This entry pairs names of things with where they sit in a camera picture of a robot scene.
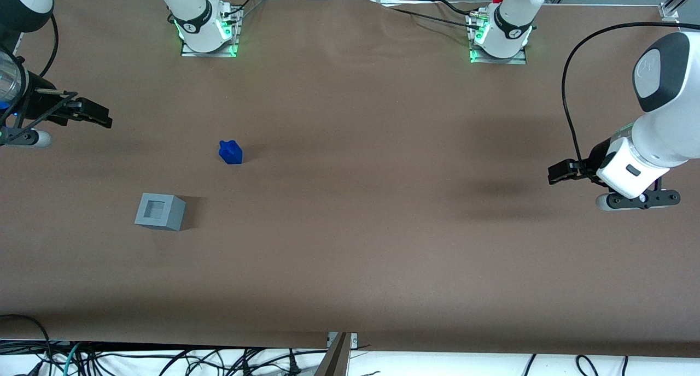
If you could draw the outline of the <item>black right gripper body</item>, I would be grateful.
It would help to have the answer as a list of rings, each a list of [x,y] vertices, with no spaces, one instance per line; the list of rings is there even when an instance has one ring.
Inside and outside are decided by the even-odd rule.
[[[15,109],[15,128],[23,127],[25,120],[38,119],[69,94],[68,91],[58,90],[51,82],[32,72],[27,72],[27,81],[25,94]]]

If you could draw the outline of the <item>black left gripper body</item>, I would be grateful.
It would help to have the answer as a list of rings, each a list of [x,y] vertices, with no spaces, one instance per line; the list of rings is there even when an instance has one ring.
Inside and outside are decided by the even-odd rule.
[[[608,154],[608,149],[610,146],[610,138],[603,140],[592,148],[590,154],[587,158],[587,176],[588,179],[593,183],[602,183],[602,179],[598,177],[597,171],[603,164],[603,160]]]

